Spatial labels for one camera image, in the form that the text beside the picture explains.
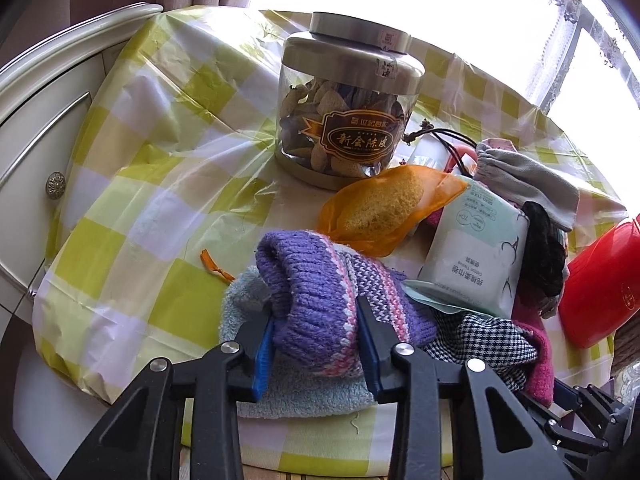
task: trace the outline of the black and white checkered cloth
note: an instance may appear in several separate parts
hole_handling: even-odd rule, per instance
[[[478,358],[500,376],[510,390],[524,388],[527,365],[538,352],[522,336],[522,329],[509,319],[484,318],[474,314],[443,314],[433,310],[438,336],[423,347],[434,359],[464,364]]]

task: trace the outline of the orange string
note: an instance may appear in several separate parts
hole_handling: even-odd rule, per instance
[[[213,259],[209,255],[209,252],[206,249],[203,249],[202,252],[200,253],[200,259],[202,260],[202,264],[210,272],[216,272],[220,274],[228,282],[232,282],[235,279],[231,274],[229,274],[228,272],[225,272],[224,270],[220,269],[220,267],[216,265],[216,263],[213,261]]]

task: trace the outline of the cotton tissue package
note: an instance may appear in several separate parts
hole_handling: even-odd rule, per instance
[[[470,310],[510,318],[529,219],[470,178],[444,207],[417,280],[403,282],[414,300],[443,312]]]

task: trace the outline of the plastic tablecloth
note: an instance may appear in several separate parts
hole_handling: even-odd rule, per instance
[[[200,357],[218,341],[226,283],[208,274],[208,249],[237,274],[265,232],[313,228],[330,192],[273,160],[283,40],[310,16],[191,7],[149,20],[98,92],[52,220],[49,269],[33,329],[44,360],[84,391],[113,402],[156,356]],[[426,68],[409,130],[422,118],[479,140],[504,137],[580,186],[570,253],[625,217],[597,168],[538,108],[458,56],[414,40]],[[408,156],[402,146],[398,158]],[[428,250],[419,233],[386,263],[415,277]],[[556,375],[609,379],[612,339],[586,351],[546,322]],[[443,462],[450,426],[443,406]],[[249,465],[320,476],[386,474],[394,407],[313,419],[240,420]],[[183,442],[189,443],[191,406]]]

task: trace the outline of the plastic bag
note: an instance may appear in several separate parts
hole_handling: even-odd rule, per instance
[[[448,314],[460,307],[508,319],[529,219],[477,182],[459,178],[468,187],[444,208],[418,279],[404,282],[404,291]]]
[[[373,257],[387,256],[406,234],[466,189],[459,177],[404,165],[355,182],[331,197],[317,231]]]

